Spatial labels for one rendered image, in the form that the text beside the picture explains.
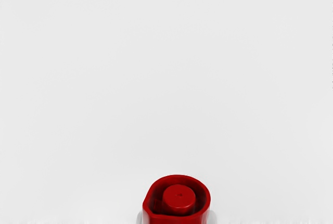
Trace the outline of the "red spouted cup with core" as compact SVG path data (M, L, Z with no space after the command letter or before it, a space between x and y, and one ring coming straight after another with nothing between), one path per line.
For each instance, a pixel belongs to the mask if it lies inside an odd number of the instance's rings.
M142 205L142 224L207 224L211 195L199 180L168 175L155 181Z

